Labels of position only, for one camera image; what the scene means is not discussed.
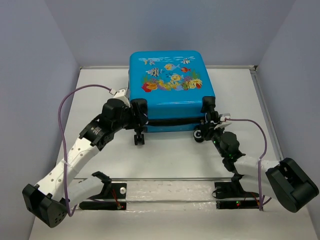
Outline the blue hard-shell suitcase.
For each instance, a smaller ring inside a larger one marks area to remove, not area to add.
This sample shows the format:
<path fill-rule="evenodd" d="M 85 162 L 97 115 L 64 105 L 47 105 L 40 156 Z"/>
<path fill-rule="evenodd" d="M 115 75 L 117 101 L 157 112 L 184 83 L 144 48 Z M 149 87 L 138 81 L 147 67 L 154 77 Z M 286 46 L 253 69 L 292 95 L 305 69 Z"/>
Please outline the blue hard-shell suitcase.
<path fill-rule="evenodd" d="M 144 133 L 192 131 L 196 142 L 204 141 L 207 122 L 204 97 L 215 106 L 215 92 L 201 54 L 195 50 L 138 51 L 129 58 L 130 101 L 144 99 L 148 118 L 135 129 L 135 145 L 145 143 Z"/>

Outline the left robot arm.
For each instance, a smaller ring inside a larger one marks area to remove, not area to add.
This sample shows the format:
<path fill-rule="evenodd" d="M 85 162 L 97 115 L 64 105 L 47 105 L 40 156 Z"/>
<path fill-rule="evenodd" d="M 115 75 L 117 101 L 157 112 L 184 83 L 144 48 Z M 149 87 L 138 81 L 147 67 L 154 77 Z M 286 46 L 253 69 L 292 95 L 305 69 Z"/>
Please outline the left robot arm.
<path fill-rule="evenodd" d="M 35 185 L 27 184 L 22 196 L 29 212 L 50 228 L 54 228 L 66 217 L 72 202 L 68 186 L 80 170 L 97 155 L 115 133 L 125 129 L 133 120 L 129 99 L 112 97 L 79 134 L 75 143 L 63 159 Z"/>

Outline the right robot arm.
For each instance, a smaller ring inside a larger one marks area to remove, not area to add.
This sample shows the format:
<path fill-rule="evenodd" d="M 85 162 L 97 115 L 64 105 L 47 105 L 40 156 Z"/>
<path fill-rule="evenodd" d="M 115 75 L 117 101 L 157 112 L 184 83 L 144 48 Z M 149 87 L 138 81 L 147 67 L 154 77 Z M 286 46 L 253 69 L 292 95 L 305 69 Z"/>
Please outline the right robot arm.
<path fill-rule="evenodd" d="M 298 212 L 320 193 L 316 184 L 292 159 L 261 160 L 242 153 L 237 136 L 229 131 L 215 131 L 212 142 L 222 157 L 230 181 L 216 183 L 213 196 L 219 200 L 245 198 L 255 194 L 277 200 L 291 213 Z"/>

